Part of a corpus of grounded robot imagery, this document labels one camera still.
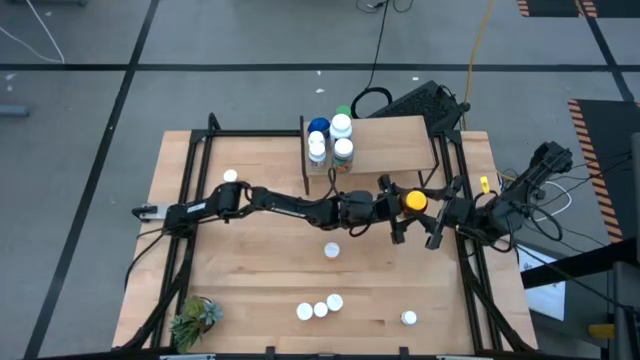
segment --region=wooden board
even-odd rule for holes
[[[150,202],[177,200],[188,138],[188,132],[165,133]],[[486,133],[463,133],[463,140],[474,191],[480,189],[480,176],[488,176],[497,188]],[[299,146],[296,138],[216,138],[205,193],[221,182],[226,169],[234,168],[241,180],[255,186],[303,196]],[[376,179],[377,174],[339,177],[337,185],[342,191],[377,193]],[[311,198],[326,192],[326,183],[315,180]],[[405,187],[418,185],[416,172],[397,172],[392,180]],[[444,175],[438,171],[429,187],[443,185]],[[439,207],[432,202],[427,211],[435,215]],[[142,230],[158,225],[145,224]],[[219,302],[225,318],[192,351],[263,353],[266,346],[275,346],[278,353],[397,354],[399,346],[408,346],[411,354],[471,354],[452,231],[446,230],[437,251],[424,248],[426,234],[417,225],[403,245],[392,245],[389,231],[387,224],[377,224],[362,237],[350,238],[346,231],[323,232],[299,219],[266,212],[201,226],[189,292]],[[153,239],[141,238],[136,252]],[[327,241],[341,246],[341,255],[333,261],[323,255]],[[158,244],[132,272],[114,345],[126,342],[156,304],[168,243]],[[535,347],[514,254],[487,250],[486,255],[496,304]],[[340,312],[297,320],[300,302],[322,301],[333,292],[344,298]],[[418,315],[411,327],[400,322],[400,314],[409,309]]]
[[[350,174],[431,170],[435,166],[422,116],[360,119],[351,124],[354,158]],[[307,121],[302,129],[307,176],[325,177],[326,170],[311,168],[308,127]],[[331,166],[332,156],[333,150],[327,146],[327,166]]]

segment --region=small white cap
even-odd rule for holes
[[[311,156],[321,157],[322,155],[324,155],[325,151],[326,149],[324,147],[324,144],[313,143],[309,145],[309,154],[311,154]]]
[[[324,135],[320,131],[312,131],[309,134],[309,145],[313,143],[324,144]]]
[[[234,182],[238,180],[238,172],[233,169],[229,169],[224,172],[224,175],[222,175],[222,177],[226,182]]]
[[[338,139],[333,146],[333,151],[340,157],[349,157],[353,153],[353,143],[349,139]]]
[[[335,259],[340,254],[340,245],[330,242],[324,246],[324,255],[329,259]]]
[[[327,304],[323,302],[319,302],[313,307],[313,313],[316,314],[317,317],[325,317],[328,312]]]
[[[402,313],[402,323],[405,325],[413,325],[418,321],[418,316],[413,311],[405,311]]]
[[[331,119],[331,126],[338,131],[345,131],[351,126],[351,118],[349,115],[337,114]]]
[[[342,296],[338,294],[331,294],[327,297],[327,306],[331,311],[338,311],[342,308]]]
[[[313,316],[313,308],[309,303],[302,303],[298,305],[298,309],[296,309],[296,314],[298,315],[298,319],[302,321],[309,320]]]

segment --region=green bottle cap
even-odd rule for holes
[[[336,109],[336,114],[345,114],[348,117],[351,117],[351,107],[348,105],[340,105]]]

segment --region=succulent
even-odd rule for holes
[[[222,308],[208,299],[192,296],[188,298],[180,315],[173,318],[171,332],[175,336],[177,350],[187,350],[202,338],[216,321],[222,319]]]

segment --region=gray floor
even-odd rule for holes
[[[36,7],[69,63],[125,64],[149,2]],[[390,11],[380,62],[466,64],[486,4],[418,0],[409,13]],[[352,1],[342,0],[161,0],[141,63],[370,63],[380,16],[359,13]],[[640,48],[630,46],[640,19],[598,23],[620,64],[640,64]],[[55,56],[28,7],[0,2],[0,26]],[[605,64],[585,19],[524,18],[515,0],[496,2],[477,61]],[[42,61],[0,34],[2,63]],[[122,77],[121,72],[0,71],[0,103],[32,110],[28,119],[0,120],[0,227],[8,229],[0,240],[5,289],[0,323],[11,324],[0,328],[0,358],[24,355]],[[624,77],[640,98],[640,74]],[[368,79],[367,71],[137,72],[40,355],[109,349],[139,230],[129,211],[147,198],[164,131],[203,127],[210,111],[224,128],[295,128],[301,114],[329,116],[337,105],[350,103]],[[499,169],[519,172],[533,150],[549,140],[569,147],[576,164],[584,162],[568,99],[621,100],[606,72],[479,72],[473,79],[470,127],[489,132]],[[428,80],[463,94],[466,73],[380,71],[374,85],[400,96]],[[383,99],[371,96],[359,110],[367,114],[382,105]],[[574,172],[587,175],[584,168]],[[572,194],[574,205],[558,215],[560,222],[606,243],[590,185]],[[526,229],[518,237],[573,254]],[[571,234],[566,242],[581,250],[596,247]],[[582,342],[537,330],[543,350],[599,355]]]

